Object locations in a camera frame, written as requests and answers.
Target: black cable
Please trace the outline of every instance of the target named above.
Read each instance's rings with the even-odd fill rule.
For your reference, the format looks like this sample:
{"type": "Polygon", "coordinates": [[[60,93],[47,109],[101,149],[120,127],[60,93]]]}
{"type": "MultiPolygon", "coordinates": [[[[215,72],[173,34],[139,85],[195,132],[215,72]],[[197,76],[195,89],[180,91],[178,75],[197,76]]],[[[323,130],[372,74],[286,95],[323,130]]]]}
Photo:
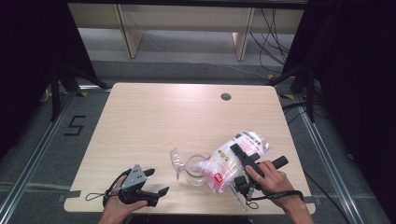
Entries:
{"type": "Polygon", "coordinates": [[[321,115],[319,115],[318,113],[315,112],[315,111],[319,111],[319,110],[325,110],[325,109],[314,109],[314,114],[315,114],[316,116],[318,116],[318,117],[320,117],[320,118],[322,118],[322,119],[328,119],[328,118],[329,118],[329,116],[324,117],[324,116],[321,116],[321,115]]]}
{"type": "Polygon", "coordinates": [[[279,49],[279,50],[281,50],[282,52],[281,52],[281,54],[283,54],[283,51],[286,51],[287,53],[289,53],[289,49],[288,48],[286,48],[285,46],[283,46],[282,44],[280,44],[280,42],[279,42],[279,39],[277,38],[277,32],[276,32],[276,23],[275,23],[275,14],[276,14],[276,10],[275,9],[273,9],[273,20],[272,20],[272,22],[271,22],[271,25],[269,24],[269,22],[268,22],[268,20],[267,20],[267,18],[265,17],[265,14],[264,14],[264,11],[262,10],[262,16],[264,17],[264,20],[265,20],[265,23],[267,23],[267,27],[268,27],[268,30],[269,30],[269,33],[268,34],[271,34],[271,36],[273,37],[273,39],[275,40],[275,42],[277,43],[277,45],[278,45],[278,47],[275,47],[274,46],[274,48],[275,49],[279,49]],[[275,27],[275,35],[274,35],[274,32],[272,31],[272,26],[274,25],[274,27],[275,27]]]}
{"type": "Polygon", "coordinates": [[[283,112],[283,115],[285,115],[285,116],[286,116],[286,114],[287,114],[287,113],[289,113],[289,111],[291,111],[291,108],[288,108],[288,110],[287,110],[287,111],[284,111],[284,112],[283,112]]]}
{"type": "Polygon", "coordinates": [[[274,59],[274,61],[276,61],[277,63],[280,63],[281,65],[284,65],[284,63],[282,61],[280,61],[276,56],[274,56],[274,54],[272,54],[270,51],[268,51],[268,49],[264,48],[263,45],[261,45],[259,43],[259,41],[257,41],[257,39],[256,39],[256,37],[254,37],[253,33],[250,33],[250,35],[253,37],[253,39],[257,43],[257,45],[259,45],[259,47],[261,48],[260,55],[262,55],[262,52],[264,51],[265,53],[268,54],[268,56],[270,56],[272,59],[274,59]]]}
{"type": "Polygon", "coordinates": [[[282,49],[281,49],[281,47],[280,47],[279,39],[277,38],[276,23],[275,23],[275,14],[276,14],[276,9],[275,9],[275,8],[273,8],[273,9],[272,9],[272,12],[273,12],[273,24],[274,24],[274,31],[275,31],[275,35],[274,35],[274,33],[273,33],[273,32],[271,32],[271,34],[272,34],[272,36],[273,36],[273,38],[274,38],[275,42],[276,42],[276,43],[277,43],[277,45],[278,45],[278,48],[279,48],[279,54],[282,56],[283,62],[285,62],[285,61],[286,61],[286,56],[285,56],[285,54],[283,53],[283,50],[282,50],[282,49]]]}
{"type": "Polygon", "coordinates": [[[296,115],[293,119],[291,119],[290,121],[288,121],[288,124],[291,124],[295,119],[297,119],[300,115],[302,115],[303,113],[305,113],[305,111],[301,112],[300,114],[296,115]]]}
{"type": "Polygon", "coordinates": [[[343,212],[341,207],[338,206],[338,204],[332,199],[332,197],[330,197],[330,195],[326,192],[326,190],[324,190],[323,187],[321,187],[320,184],[318,184],[314,180],[314,178],[312,178],[312,176],[309,175],[305,170],[303,170],[303,172],[323,192],[323,194],[326,195],[326,197],[330,200],[330,202],[332,202],[332,204],[334,204],[335,208],[341,213],[341,215],[343,216],[343,218],[346,221],[346,223],[350,224],[349,219],[347,218],[347,215],[343,212]]]}
{"type": "Polygon", "coordinates": [[[295,103],[295,104],[291,104],[291,105],[284,105],[284,106],[282,106],[282,110],[292,109],[296,106],[303,106],[303,105],[306,105],[306,103],[295,103]]]}
{"type": "Polygon", "coordinates": [[[268,37],[270,36],[270,34],[268,33],[266,37],[264,37],[264,34],[262,34],[262,38],[264,39],[264,43],[268,44],[269,46],[271,46],[274,49],[279,49],[279,47],[271,44],[270,42],[268,42],[268,37]]]}
{"type": "Polygon", "coordinates": [[[85,196],[85,201],[92,201],[93,199],[97,199],[97,198],[99,198],[99,197],[102,197],[102,196],[104,196],[105,194],[104,193],[89,193],[89,194],[87,194],[87,196],[85,196]],[[88,198],[90,195],[96,195],[95,197],[93,197],[93,198],[88,198]]]}
{"type": "Polygon", "coordinates": [[[252,33],[250,33],[250,35],[253,37],[253,39],[256,41],[257,45],[259,45],[260,49],[260,54],[259,54],[259,61],[260,61],[260,65],[262,66],[263,69],[265,69],[268,72],[273,72],[273,73],[282,73],[282,72],[278,72],[275,70],[271,70],[269,68],[266,68],[263,64],[262,64],[262,46],[260,45],[260,43],[256,40],[256,38],[254,37],[254,35],[252,33]]]}
{"type": "Polygon", "coordinates": [[[247,202],[247,206],[251,209],[259,209],[259,205],[257,203],[248,203],[247,202]]]}

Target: finger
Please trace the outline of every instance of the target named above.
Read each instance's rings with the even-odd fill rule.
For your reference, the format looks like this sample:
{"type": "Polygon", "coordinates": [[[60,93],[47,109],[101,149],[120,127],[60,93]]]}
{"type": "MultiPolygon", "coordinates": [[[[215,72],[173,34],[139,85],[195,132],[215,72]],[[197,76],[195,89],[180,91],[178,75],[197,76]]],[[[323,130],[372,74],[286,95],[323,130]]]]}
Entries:
{"type": "Polygon", "coordinates": [[[281,171],[278,171],[278,172],[280,173],[280,175],[282,175],[282,176],[284,176],[284,177],[287,177],[286,173],[281,172],[281,171]]]}
{"type": "Polygon", "coordinates": [[[123,181],[125,180],[125,178],[126,178],[126,175],[123,175],[123,176],[119,179],[119,181],[117,181],[116,188],[121,187],[121,185],[122,185],[123,181]]]}
{"type": "Polygon", "coordinates": [[[246,169],[247,173],[251,176],[251,178],[253,178],[256,182],[259,182],[259,183],[260,183],[260,181],[263,181],[263,180],[264,180],[264,178],[262,178],[262,176],[259,175],[259,174],[253,169],[253,167],[247,165],[247,166],[245,167],[245,169],[246,169]]]}
{"type": "Polygon", "coordinates": [[[271,161],[264,161],[263,162],[270,171],[276,171],[274,164],[271,161]]]}
{"type": "Polygon", "coordinates": [[[271,176],[272,175],[271,170],[268,168],[268,165],[267,165],[267,163],[265,161],[264,162],[260,162],[258,166],[259,166],[260,170],[262,170],[262,173],[265,176],[271,176]]]}

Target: transparent plastic bag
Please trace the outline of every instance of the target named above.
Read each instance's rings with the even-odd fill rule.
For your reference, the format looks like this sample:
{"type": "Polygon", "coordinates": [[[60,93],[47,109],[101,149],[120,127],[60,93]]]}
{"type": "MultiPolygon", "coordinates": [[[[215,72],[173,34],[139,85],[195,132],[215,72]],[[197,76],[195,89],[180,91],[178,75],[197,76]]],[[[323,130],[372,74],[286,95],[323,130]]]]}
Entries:
{"type": "Polygon", "coordinates": [[[248,156],[258,153],[264,155],[269,144],[262,136],[253,131],[237,134],[233,139],[215,150],[210,157],[199,163],[207,179],[208,185],[215,192],[222,193],[228,184],[238,177],[244,169],[230,146],[238,144],[248,156]]]}

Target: clear plastic cup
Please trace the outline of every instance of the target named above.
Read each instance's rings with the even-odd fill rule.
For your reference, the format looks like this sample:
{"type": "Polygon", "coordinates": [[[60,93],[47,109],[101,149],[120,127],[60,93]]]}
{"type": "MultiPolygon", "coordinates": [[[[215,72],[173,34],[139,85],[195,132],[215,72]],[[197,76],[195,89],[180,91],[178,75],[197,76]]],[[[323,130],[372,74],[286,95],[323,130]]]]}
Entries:
{"type": "Polygon", "coordinates": [[[199,187],[206,183],[206,177],[199,165],[201,161],[205,161],[206,157],[201,154],[195,154],[189,157],[186,164],[186,179],[189,184],[199,187]]]}

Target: person's arm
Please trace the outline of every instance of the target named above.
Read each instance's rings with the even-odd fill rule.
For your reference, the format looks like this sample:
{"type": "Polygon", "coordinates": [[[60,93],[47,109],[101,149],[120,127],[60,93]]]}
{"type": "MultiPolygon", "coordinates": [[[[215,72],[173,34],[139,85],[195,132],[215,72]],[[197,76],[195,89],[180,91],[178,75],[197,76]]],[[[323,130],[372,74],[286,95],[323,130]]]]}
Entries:
{"type": "MultiPolygon", "coordinates": [[[[246,171],[262,186],[262,192],[264,194],[294,190],[286,174],[279,172],[270,161],[260,162],[258,166],[264,173],[265,178],[260,176],[250,166],[246,167],[246,171]]],[[[292,223],[314,223],[314,220],[309,214],[308,208],[299,196],[291,195],[280,199],[273,199],[272,202],[283,209],[292,223]]]]}
{"type": "MultiPolygon", "coordinates": [[[[126,176],[120,178],[116,187],[119,187],[126,176]]],[[[108,198],[105,206],[105,210],[99,220],[99,224],[119,224],[132,212],[146,206],[148,203],[146,201],[140,201],[132,204],[125,204],[120,201],[117,193],[112,193],[108,198]]]]}

